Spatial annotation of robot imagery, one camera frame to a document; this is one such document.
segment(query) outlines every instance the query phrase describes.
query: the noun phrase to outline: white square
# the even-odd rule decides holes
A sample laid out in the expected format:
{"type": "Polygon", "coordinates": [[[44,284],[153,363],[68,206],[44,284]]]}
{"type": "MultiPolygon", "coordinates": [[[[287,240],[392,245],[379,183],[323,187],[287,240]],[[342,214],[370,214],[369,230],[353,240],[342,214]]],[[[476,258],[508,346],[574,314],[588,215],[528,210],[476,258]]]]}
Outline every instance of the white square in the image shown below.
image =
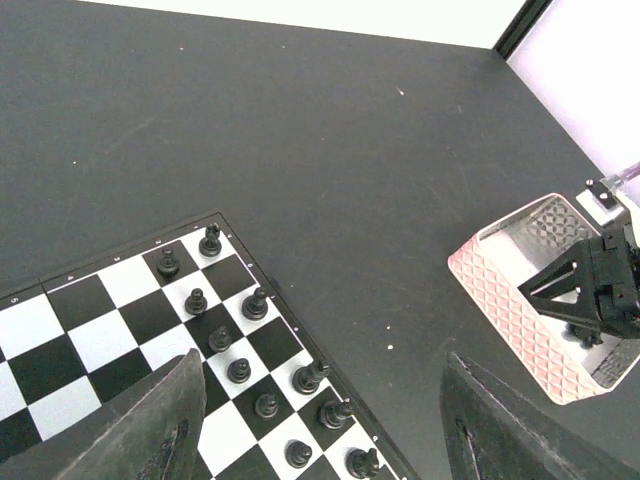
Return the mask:
{"type": "Polygon", "coordinates": [[[29,406],[42,440],[53,437],[100,408],[87,377],[82,377],[29,406]]]}
{"type": "Polygon", "coordinates": [[[184,308],[184,302],[191,295],[191,291],[194,288],[202,290],[204,298],[207,299],[207,310],[220,303],[220,297],[218,297],[207,277],[200,270],[176,280],[162,289],[169,303],[183,322],[194,317],[194,315],[187,313],[184,308]]]}
{"type": "Polygon", "coordinates": [[[362,425],[356,421],[355,425],[347,430],[336,443],[331,445],[324,453],[340,478],[353,478],[347,471],[346,460],[349,454],[358,448],[365,452],[368,452],[370,448],[375,448],[378,451],[380,468],[387,464],[380,450],[373,443],[373,440],[369,438],[369,435],[364,431],[362,425]]]}
{"type": "Polygon", "coordinates": [[[160,288],[160,284],[141,256],[111,265],[99,271],[98,277],[118,308],[160,288]]]}
{"type": "Polygon", "coordinates": [[[302,395],[293,388],[293,375],[296,373],[296,370],[300,367],[306,367],[311,362],[313,362],[311,354],[306,350],[302,350],[271,372],[271,377],[278,384],[280,390],[282,390],[282,393],[287,397],[287,400],[289,400],[289,403],[295,411],[300,410],[313,397],[325,388],[331,386],[329,380],[325,378],[318,385],[318,390],[310,395],[302,395]]]}
{"type": "Polygon", "coordinates": [[[269,374],[269,370],[267,370],[267,367],[262,363],[262,360],[260,360],[260,357],[246,338],[238,340],[226,352],[215,354],[207,362],[213,373],[218,377],[229,398],[232,399],[269,374]],[[227,378],[227,368],[231,362],[240,358],[249,360],[251,376],[244,383],[233,383],[227,378]]]}
{"type": "Polygon", "coordinates": [[[44,294],[0,311],[0,347],[7,360],[63,333],[62,325],[44,294]]]}
{"type": "Polygon", "coordinates": [[[206,266],[211,265],[212,263],[216,263],[223,258],[227,258],[235,253],[235,249],[227,240],[227,236],[224,232],[220,232],[220,245],[222,248],[220,249],[220,253],[215,257],[205,257],[200,253],[200,240],[204,238],[204,231],[206,225],[202,225],[202,228],[190,233],[189,235],[185,235],[180,240],[182,244],[193,258],[193,261],[196,262],[198,268],[204,268],[206,266]]]}
{"type": "Polygon", "coordinates": [[[118,310],[74,328],[69,337],[89,373],[138,347],[118,310]]]}
{"type": "Polygon", "coordinates": [[[204,419],[198,451],[215,477],[256,443],[236,406],[227,402],[204,419]]]}
{"type": "MultiPolygon", "coordinates": [[[[197,349],[198,346],[183,324],[149,340],[140,347],[140,350],[149,362],[149,366],[157,370],[178,355],[186,355],[192,348],[197,349]]],[[[202,352],[200,352],[200,359],[204,362],[202,352]]]]}
{"type": "Polygon", "coordinates": [[[258,443],[281,480],[295,480],[322,456],[320,445],[297,413],[287,418],[258,443]],[[303,468],[293,468],[285,457],[287,447],[295,440],[309,445],[313,452],[309,463],[303,468]]]}
{"type": "Polygon", "coordinates": [[[7,362],[0,363],[0,420],[27,406],[7,362]]]}
{"type": "Polygon", "coordinates": [[[245,317],[242,314],[242,302],[244,302],[244,299],[247,298],[248,296],[253,295],[253,292],[255,292],[256,288],[258,288],[257,284],[252,285],[246,290],[243,290],[242,292],[222,302],[225,308],[227,309],[227,311],[229,312],[229,314],[231,315],[231,317],[235,320],[236,324],[238,325],[242,333],[244,333],[245,335],[249,335],[250,333],[255,332],[257,329],[259,329],[263,325],[281,316],[280,312],[278,311],[278,309],[273,304],[270,298],[267,298],[267,304],[269,305],[269,310],[267,310],[267,314],[265,315],[264,318],[260,320],[249,320],[247,317],[245,317]]]}

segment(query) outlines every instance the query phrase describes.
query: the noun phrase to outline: table surface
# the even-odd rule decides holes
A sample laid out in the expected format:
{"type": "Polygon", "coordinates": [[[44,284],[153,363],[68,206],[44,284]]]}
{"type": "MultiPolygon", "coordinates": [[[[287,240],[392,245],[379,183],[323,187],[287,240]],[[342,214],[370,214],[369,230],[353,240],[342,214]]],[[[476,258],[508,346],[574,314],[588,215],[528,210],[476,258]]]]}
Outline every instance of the table surface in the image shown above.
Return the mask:
{"type": "Polygon", "coordinates": [[[217,208],[425,479],[451,478],[454,349],[640,467],[640,370],[551,404],[447,268],[481,227],[597,176],[496,53],[75,2],[0,13],[0,289],[217,208]]]}

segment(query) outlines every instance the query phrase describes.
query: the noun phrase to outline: white background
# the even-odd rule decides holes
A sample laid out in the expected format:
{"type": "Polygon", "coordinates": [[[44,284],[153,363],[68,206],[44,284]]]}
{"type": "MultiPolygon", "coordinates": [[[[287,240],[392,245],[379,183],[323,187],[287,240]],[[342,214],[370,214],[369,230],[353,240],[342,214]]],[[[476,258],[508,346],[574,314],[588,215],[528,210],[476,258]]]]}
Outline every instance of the white background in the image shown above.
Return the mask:
{"type": "Polygon", "coordinates": [[[638,0],[554,0],[509,60],[606,175],[640,161],[639,18],[638,0]]]}
{"type": "Polygon", "coordinates": [[[493,48],[524,0],[98,0],[97,3],[493,48]]]}

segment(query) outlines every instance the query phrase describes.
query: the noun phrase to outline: chessboard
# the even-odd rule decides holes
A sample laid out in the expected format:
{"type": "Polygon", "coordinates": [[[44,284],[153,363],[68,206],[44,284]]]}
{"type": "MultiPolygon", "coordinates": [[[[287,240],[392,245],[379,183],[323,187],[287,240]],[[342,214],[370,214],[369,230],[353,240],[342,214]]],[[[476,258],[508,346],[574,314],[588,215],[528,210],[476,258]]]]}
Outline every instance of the chessboard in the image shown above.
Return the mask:
{"type": "Polygon", "coordinates": [[[0,462],[192,348],[207,393],[194,480],[418,478],[219,213],[0,298],[0,462]]]}

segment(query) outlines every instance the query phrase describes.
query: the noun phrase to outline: chessboard border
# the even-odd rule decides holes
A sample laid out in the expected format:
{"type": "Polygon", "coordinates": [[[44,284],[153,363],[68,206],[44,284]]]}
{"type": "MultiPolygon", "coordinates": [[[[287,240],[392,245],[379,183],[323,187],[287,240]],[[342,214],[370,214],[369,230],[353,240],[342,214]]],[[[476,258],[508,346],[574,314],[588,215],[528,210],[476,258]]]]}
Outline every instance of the chessboard border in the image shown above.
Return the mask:
{"type": "Polygon", "coordinates": [[[278,281],[274,277],[269,277],[264,273],[253,256],[249,253],[249,250],[238,238],[235,229],[218,210],[210,210],[199,215],[194,215],[185,221],[174,223],[150,235],[127,242],[120,247],[109,249],[101,254],[76,262],[66,268],[57,269],[53,273],[42,275],[32,282],[23,283],[11,290],[4,291],[0,293],[0,310],[6,308],[4,306],[5,301],[10,301],[10,298],[16,297],[23,292],[30,292],[30,290],[33,289],[35,293],[35,291],[39,289],[40,291],[35,293],[33,296],[39,293],[44,293],[46,295],[51,293],[53,290],[75,283],[86,276],[93,275],[110,265],[115,265],[127,258],[140,255],[149,250],[160,248],[162,245],[177,241],[189,232],[202,229],[212,222],[219,224],[223,232],[227,235],[227,240],[232,244],[245,265],[249,267],[252,275],[256,278],[256,281],[263,287],[267,288],[268,294],[270,295],[273,303],[285,317],[287,323],[292,328],[298,328],[295,334],[302,342],[303,346],[314,358],[325,358],[332,365],[333,372],[330,375],[329,380],[340,397],[349,398],[354,402],[356,418],[370,438],[373,439],[376,436],[378,437],[377,440],[374,440],[374,444],[382,444],[385,447],[382,454],[387,460],[389,466],[396,472],[400,479],[402,479],[404,475],[407,476],[407,478],[420,480],[418,474],[410,466],[404,455],[391,440],[389,434],[369,409],[362,397],[357,393],[357,390],[347,379],[344,372],[337,367],[337,363],[327,355],[327,350],[320,348],[317,341],[311,338],[303,322],[301,322],[293,313],[291,308],[289,308],[285,300],[284,291],[278,281]]]}

